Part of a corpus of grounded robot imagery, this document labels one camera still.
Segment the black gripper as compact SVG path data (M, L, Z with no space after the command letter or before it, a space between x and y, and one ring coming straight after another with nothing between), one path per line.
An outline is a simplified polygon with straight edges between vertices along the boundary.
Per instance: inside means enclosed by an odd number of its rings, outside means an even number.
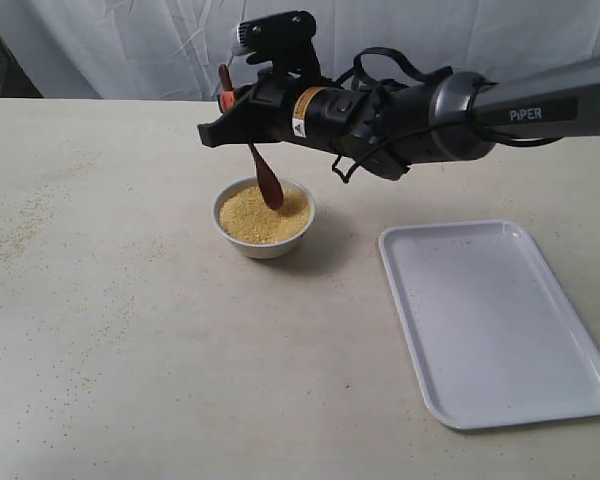
M380 143L374 99L326 78L275 75L263 70L252 84L223 90L222 113L198 126L206 147L288 142L337 155L363 155Z

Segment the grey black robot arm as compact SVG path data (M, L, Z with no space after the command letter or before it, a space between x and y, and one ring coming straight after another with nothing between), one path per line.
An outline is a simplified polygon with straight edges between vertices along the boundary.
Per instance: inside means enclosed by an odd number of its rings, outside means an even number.
M375 54L407 81L375 79L360 58L336 79L269 67L199 126L200 140L212 148L288 142L396 181L416 164L477 160L496 145L600 137L600 57L500 83L449 67L423 73L394 49Z

